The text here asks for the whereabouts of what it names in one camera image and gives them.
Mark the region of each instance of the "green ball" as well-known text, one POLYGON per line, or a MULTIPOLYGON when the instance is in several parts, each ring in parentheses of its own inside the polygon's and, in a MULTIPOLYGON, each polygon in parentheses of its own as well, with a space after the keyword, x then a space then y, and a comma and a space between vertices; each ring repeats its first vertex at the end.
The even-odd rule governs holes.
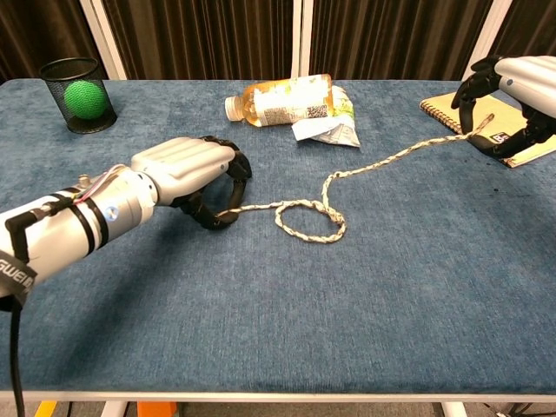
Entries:
POLYGON ((63 93, 68 110, 80 119, 97 119, 106 110, 103 90, 90 81, 75 81, 63 93))

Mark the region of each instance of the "robotic arm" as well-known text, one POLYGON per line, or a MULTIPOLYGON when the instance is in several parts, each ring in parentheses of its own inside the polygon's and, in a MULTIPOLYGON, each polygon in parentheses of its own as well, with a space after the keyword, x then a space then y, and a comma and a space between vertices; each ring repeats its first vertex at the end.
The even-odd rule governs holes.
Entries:
POLYGON ((452 108, 460 109, 463 133, 473 130, 476 99, 497 89, 520 102, 527 119, 525 128, 500 144, 493 146, 484 138, 474 137, 473 143, 482 152, 496 159, 508 158, 556 134, 555 56, 488 56, 471 69, 476 72, 461 84, 452 101, 452 108))
POLYGON ((146 222, 154 206, 180 208, 204 228, 226 228, 237 214, 215 216, 204 187, 223 173, 234 180, 228 208, 240 205, 248 159, 228 141, 177 137, 115 165, 97 178, 0 214, 0 308, 23 305, 49 276, 146 222))

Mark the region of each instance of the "robotic hand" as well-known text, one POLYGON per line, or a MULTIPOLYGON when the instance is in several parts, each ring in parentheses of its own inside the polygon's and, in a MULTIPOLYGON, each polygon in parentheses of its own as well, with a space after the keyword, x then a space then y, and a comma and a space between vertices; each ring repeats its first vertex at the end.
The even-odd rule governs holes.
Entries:
POLYGON ((477 98, 501 89, 521 104, 525 128, 504 142, 492 145, 480 136, 473 143, 496 159, 508 158, 556 134, 556 57, 488 56, 471 67, 472 74, 456 92, 452 109, 460 109, 463 133, 473 130, 477 98))
POLYGON ((146 222, 154 206, 180 208, 204 228, 226 228, 237 214, 216 216, 202 202, 204 187, 227 172, 234 179, 228 208, 238 207, 248 159, 213 136, 177 137, 93 178, 0 214, 0 309, 23 305, 30 289, 106 243, 146 222))

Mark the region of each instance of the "floor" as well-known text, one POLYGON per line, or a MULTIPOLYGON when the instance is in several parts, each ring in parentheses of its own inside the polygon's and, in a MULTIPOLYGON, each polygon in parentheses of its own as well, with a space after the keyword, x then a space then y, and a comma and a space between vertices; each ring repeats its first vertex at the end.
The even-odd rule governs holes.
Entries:
MULTIPOLYGON (((39 403, 26 405, 26 415, 33 417, 39 403)), ((495 412, 507 412, 512 404, 481 403, 465 405, 469 417, 496 417, 495 412)), ((66 417, 68 403, 60 402, 53 417, 66 417)), ((374 403, 374 404, 181 404, 181 417, 442 417, 440 404, 431 403, 374 403)), ((100 417, 101 402, 77 402, 73 417, 100 417)), ((556 404, 534 404, 526 414, 556 412, 556 404)), ((15 417, 16 410, 10 403, 0 403, 0 417, 15 417)), ((135 404, 131 403, 127 417, 136 417, 135 404)))

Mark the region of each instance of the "brown curtain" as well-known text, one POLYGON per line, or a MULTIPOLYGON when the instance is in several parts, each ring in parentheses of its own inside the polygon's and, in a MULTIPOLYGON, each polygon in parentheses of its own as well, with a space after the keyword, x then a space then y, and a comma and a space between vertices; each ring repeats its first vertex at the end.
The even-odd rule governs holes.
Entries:
POLYGON ((102 65, 77 0, 0 1, 2 81, 37 77, 46 63, 72 56, 90 56, 102 65))
POLYGON ((293 0, 103 0, 128 78, 290 77, 293 0))
POLYGON ((556 56, 556 0, 513 0, 490 53, 556 56))
POLYGON ((492 1, 314 0, 312 74, 459 80, 492 1))

